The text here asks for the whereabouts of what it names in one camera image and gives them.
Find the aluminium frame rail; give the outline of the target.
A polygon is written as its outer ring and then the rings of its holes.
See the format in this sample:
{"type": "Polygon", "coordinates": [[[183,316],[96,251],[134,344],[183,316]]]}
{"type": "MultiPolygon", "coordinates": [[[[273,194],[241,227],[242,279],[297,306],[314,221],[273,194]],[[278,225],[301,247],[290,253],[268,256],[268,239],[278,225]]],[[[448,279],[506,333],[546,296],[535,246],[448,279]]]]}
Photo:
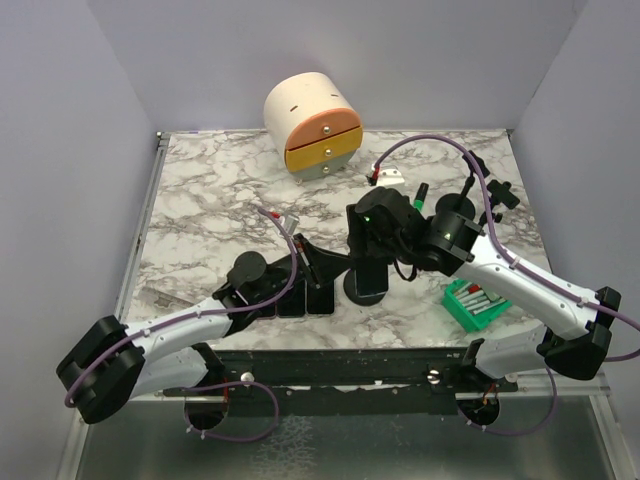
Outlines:
{"type": "Polygon", "coordinates": [[[559,396],[608,396],[611,393],[603,373],[598,373],[591,380],[581,381],[555,373],[549,375],[545,370],[538,370],[518,375],[516,381],[518,394],[534,397],[550,396],[553,391],[551,380],[555,381],[559,396]]]}

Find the grey-cased phone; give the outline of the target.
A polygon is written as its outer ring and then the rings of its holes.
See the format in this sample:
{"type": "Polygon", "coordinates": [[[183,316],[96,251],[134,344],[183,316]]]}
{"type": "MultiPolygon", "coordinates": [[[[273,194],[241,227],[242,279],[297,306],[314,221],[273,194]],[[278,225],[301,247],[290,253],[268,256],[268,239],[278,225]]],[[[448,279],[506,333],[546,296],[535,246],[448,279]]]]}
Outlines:
{"type": "Polygon", "coordinates": [[[306,286],[306,313],[332,315],[335,312],[335,288],[331,282],[324,286],[306,286]]]}

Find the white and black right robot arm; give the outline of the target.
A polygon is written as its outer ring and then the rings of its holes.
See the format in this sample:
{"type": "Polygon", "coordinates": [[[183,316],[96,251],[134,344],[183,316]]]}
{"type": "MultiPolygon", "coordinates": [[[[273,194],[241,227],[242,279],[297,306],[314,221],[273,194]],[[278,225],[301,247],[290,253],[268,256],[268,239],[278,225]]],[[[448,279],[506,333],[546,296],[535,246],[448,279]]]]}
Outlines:
{"type": "Polygon", "coordinates": [[[492,291],[539,320],[524,333],[474,341],[459,367],[467,389],[541,368],[586,381],[605,362],[620,301],[615,291],[571,284],[504,249],[493,233],[455,211],[425,217],[393,188],[370,190],[346,212],[357,270],[379,260],[438,272],[492,291]]]}

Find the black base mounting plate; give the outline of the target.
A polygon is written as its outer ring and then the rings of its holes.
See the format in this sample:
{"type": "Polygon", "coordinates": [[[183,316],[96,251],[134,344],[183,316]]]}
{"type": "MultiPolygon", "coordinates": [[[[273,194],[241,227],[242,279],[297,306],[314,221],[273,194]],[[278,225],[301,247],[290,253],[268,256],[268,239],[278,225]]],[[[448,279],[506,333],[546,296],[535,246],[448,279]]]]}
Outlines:
{"type": "Polygon", "coordinates": [[[490,424],[498,397],[515,381],[491,380],[467,364],[462,348],[214,351],[200,343],[150,363],[124,354],[105,369],[88,423],[131,399],[158,391],[183,398],[194,422],[220,413],[266,416],[468,412],[490,424]]]}

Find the white-edged back phone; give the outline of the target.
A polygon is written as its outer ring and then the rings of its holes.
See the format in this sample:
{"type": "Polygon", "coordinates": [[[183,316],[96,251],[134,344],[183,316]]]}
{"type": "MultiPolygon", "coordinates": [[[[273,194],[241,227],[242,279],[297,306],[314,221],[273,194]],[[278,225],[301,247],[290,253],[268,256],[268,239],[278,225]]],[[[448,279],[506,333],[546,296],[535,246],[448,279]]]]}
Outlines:
{"type": "Polygon", "coordinates": [[[384,261],[365,261],[356,266],[356,289],[361,295],[387,293],[389,288],[388,266],[384,261]]]}

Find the clear plastic ruler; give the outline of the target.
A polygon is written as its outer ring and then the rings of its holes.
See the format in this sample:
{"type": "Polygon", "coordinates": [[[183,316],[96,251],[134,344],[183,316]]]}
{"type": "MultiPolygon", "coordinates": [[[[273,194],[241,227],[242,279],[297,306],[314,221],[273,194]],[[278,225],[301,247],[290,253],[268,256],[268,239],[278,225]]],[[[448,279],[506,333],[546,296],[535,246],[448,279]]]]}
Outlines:
{"type": "Polygon", "coordinates": [[[185,309],[193,306],[192,302],[148,286],[140,289],[138,297],[150,305],[155,305],[156,307],[163,309],[185,309]]]}

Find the green-capped marker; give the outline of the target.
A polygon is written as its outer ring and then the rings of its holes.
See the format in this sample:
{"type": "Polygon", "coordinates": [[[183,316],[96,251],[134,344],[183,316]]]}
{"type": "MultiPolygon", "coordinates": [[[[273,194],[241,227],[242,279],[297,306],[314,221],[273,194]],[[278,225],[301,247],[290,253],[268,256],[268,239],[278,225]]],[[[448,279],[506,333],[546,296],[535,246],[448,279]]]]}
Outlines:
{"type": "Polygon", "coordinates": [[[429,184],[422,182],[419,187],[418,190],[416,191],[416,194],[414,196],[414,200],[413,200],[413,207],[418,210],[418,211],[422,211],[423,207],[424,207],[424,203],[427,197],[429,191],[429,184]]]}

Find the black back phone stand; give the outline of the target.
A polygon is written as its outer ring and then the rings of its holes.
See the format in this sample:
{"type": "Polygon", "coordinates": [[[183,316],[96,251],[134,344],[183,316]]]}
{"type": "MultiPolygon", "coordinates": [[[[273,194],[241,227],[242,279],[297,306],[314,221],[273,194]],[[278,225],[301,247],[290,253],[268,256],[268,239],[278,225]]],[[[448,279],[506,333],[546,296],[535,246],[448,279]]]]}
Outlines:
{"type": "Polygon", "coordinates": [[[358,306],[369,307],[379,304],[386,296],[385,292],[373,295],[361,295],[356,289],[355,272],[348,270],[343,279],[343,290],[347,299],[358,306]]]}

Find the green plastic bin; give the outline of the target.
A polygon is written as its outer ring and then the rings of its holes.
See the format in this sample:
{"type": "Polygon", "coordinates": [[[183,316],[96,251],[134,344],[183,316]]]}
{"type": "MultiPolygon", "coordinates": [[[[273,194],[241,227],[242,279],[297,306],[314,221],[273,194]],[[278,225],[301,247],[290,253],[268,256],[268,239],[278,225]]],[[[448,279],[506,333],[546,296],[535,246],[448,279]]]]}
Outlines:
{"type": "Polygon", "coordinates": [[[445,288],[441,303],[467,333],[484,330],[511,307],[505,298],[461,279],[445,288]]]}

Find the black round-base phone stand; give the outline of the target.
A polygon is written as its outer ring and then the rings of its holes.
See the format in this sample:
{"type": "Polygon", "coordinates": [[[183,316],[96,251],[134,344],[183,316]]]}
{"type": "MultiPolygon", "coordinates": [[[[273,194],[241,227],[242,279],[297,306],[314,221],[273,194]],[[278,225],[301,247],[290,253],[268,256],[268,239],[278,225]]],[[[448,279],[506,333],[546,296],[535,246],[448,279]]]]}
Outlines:
{"type": "Polygon", "coordinates": [[[447,212],[456,213],[468,220],[473,221],[476,215],[476,209],[472,201],[468,198],[468,194],[475,184],[476,172],[473,169],[467,157],[464,157],[469,167],[469,175],[465,180],[464,186],[459,193],[449,193],[442,196],[435,206],[435,214],[440,216],[447,212]]]}

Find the purple-edged black phone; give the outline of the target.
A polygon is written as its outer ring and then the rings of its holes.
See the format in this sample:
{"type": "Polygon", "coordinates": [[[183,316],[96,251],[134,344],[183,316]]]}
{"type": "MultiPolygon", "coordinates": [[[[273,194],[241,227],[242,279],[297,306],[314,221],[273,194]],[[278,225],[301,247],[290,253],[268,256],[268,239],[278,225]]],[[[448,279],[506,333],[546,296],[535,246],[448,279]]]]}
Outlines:
{"type": "Polygon", "coordinates": [[[272,304],[260,310],[259,319],[272,319],[277,316],[276,305],[272,304]]]}

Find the round cream drawer cabinet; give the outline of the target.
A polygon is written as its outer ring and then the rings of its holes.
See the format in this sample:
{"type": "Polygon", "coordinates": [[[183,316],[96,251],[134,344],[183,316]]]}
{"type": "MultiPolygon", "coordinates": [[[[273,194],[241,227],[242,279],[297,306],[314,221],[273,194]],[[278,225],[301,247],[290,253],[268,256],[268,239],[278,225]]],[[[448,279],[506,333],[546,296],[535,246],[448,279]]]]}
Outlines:
{"type": "Polygon", "coordinates": [[[359,114],[320,72],[278,83],[266,97],[263,120],[286,170],[299,182],[343,168],[363,141],[359,114]]]}

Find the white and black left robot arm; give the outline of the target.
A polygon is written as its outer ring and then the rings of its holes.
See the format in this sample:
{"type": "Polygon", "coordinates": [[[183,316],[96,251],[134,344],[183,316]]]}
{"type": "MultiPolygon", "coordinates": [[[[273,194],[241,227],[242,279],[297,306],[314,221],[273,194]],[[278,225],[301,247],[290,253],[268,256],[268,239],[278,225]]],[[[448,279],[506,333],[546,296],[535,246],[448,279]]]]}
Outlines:
{"type": "Polygon", "coordinates": [[[347,255],[318,248],[301,234],[286,242],[288,254],[273,262],[256,251],[240,254],[223,285],[191,307],[141,323],[114,315],[97,320],[56,368],[65,406],[95,424],[140,395],[171,388],[214,392],[221,371],[207,341],[282,315],[287,303],[307,303],[353,265],[347,255]]]}

